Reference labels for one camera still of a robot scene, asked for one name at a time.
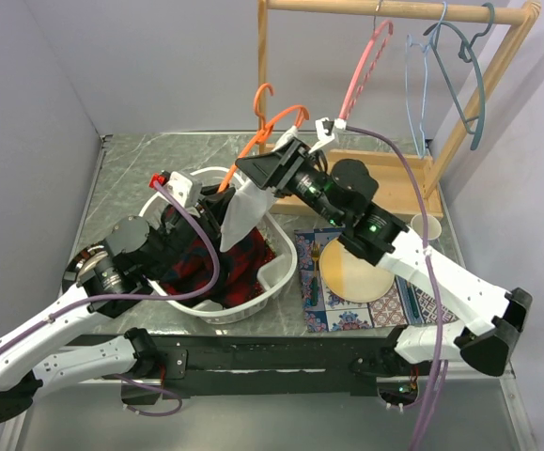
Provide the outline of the orange hanger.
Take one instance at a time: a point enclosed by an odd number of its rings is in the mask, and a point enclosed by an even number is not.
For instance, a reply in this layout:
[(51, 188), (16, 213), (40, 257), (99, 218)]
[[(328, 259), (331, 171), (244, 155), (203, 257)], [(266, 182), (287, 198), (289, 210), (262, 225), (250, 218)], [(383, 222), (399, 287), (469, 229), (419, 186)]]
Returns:
[(293, 126), (299, 130), (303, 123), (310, 118), (308, 109), (302, 104), (294, 104), (286, 108), (282, 112), (278, 113), (275, 117), (268, 120), (263, 113), (262, 97), (264, 92), (268, 90), (271, 95), (274, 94), (274, 89), (271, 83), (263, 83), (256, 91), (253, 100), (253, 110), (255, 116), (259, 119), (259, 127), (256, 134), (250, 139), (250, 141), (244, 146), (237, 158), (241, 159), (246, 157), (255, 145), (265, 144), (268, 138), (271, 136), (275, 125), (284, 117), (295, 112), (296, 117), (293, 122)]

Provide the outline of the light blue wire hanger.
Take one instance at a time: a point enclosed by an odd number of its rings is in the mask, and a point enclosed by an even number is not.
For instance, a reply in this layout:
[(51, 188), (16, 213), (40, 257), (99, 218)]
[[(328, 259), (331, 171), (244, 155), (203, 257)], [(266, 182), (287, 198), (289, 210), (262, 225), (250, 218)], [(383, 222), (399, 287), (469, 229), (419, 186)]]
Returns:
[(427, 36), (409, 33), (405, 40), (405, 107), (413, 148), (419, 159), (427, 155), (426, 112), (430, 82), (429, 57), (433, 44), (438, 42), (439, 27), (443, 24), (447, 3), (442, 4), (442, 13)]

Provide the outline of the white cloth garment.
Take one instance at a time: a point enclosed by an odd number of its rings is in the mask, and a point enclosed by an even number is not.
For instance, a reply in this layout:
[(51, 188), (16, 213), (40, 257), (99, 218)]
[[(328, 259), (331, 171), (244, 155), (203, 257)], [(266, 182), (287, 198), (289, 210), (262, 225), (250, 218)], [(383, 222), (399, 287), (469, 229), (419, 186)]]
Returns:
[(228, 252), (242, 241), (275, 204), (270, 189), (259, 189), (248, 179), (233, 195), (221, 225), (220, 251)]

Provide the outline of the red polka dot garment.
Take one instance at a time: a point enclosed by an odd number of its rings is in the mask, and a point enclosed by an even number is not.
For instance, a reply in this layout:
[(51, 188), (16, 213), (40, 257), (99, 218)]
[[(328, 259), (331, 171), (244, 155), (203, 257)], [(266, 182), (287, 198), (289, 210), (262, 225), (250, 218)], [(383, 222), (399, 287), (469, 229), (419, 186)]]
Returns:
[(254, 239), (254, 245), (255, 245), (255, 256), (254, 256), (255, 286), (254, 286), (253, 296), (256, 297), (265, 291), (265, 289), (263, 288), (263, 286), (257, 279), (258, 272), (264, 265), (271, 262), (276, 257), (276, 253), (270, 247), (270, 244), (263, 237), (263, 235), (259, 232), (258, 229), (253, 230), (253, 239)]

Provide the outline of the red plaid skirt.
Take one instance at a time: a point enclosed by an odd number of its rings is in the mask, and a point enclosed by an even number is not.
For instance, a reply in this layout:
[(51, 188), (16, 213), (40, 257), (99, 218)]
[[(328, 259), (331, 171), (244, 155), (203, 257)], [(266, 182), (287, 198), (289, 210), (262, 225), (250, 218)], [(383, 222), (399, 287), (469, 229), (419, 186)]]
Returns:
[[(199, 297), (183, 300), (183, 305), (194, 307), (204, 300), (211, 300), (223, 308), (232, 308), (254, 298), (253, 230), (228, 252), (218, 256), (220, 274), (216, 285)], [(172, 266), (159, 280), (159, 285), (169, 295), (193, 292), (210, 281), (212, 272), (211, 257), (204, 257), (204, 253), (197, 251), (196, 255), (190, 255)]]

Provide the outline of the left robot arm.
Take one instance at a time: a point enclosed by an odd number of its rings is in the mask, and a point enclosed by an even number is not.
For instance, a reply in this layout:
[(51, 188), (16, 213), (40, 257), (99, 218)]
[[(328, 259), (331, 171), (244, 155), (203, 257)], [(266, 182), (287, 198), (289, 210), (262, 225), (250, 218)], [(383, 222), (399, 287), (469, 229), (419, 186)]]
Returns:
[(142, 301), (202, 300), (223, 286), (218, 241), (234, 195), (232, 188), (219, 192), (210, 186), (187, 210), (168, 195), (159, 225), (130, 215), (83, 249), (70, 263), (63, 294), (0, 338), (0, 423), (28, 410), (38, 397), (79, 381), (152, 374), (159, 353), (143, 329), (95, 349), (61, 348)]

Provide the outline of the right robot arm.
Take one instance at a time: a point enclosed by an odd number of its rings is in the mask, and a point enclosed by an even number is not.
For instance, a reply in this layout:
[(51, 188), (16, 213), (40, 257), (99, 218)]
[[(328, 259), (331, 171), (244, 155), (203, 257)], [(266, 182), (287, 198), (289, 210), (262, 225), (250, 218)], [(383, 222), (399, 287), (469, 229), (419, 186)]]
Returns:
[(388, 375), (438, 360), (463, 362), (488, 376), (504, 374), (531, 295), (494, 286), (425, 246), (402, 220), (373, 202), (379, 184), (364, 163), (343, 159), (330, 172), (320, 171), (308, 146), (293, 138), (276, 151), (239, 158), (236, 166), (257, 188), (301, 199), (341, 227), (338, 240), (351, 255), (412, 283), (456, 316), (444, 326), (397, 326), (381, 354)]

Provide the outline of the pink hanger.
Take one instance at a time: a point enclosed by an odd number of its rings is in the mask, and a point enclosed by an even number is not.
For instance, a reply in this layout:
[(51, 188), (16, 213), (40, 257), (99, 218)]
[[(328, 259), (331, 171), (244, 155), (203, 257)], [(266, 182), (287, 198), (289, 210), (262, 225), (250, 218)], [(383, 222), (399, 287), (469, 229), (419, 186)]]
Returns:
[(366, 44), (360, 59), (354, 69), (350, 79), (350, 84), (342, 102), (338, 118), (347, 121), (350, 117), (353, 107), (362, 94), (372, 71), (376, 68), (378, 61), (393, 36), (394, 24), (390, 19), (377, 25), (377, 17), (373, 19), (372, 35)]

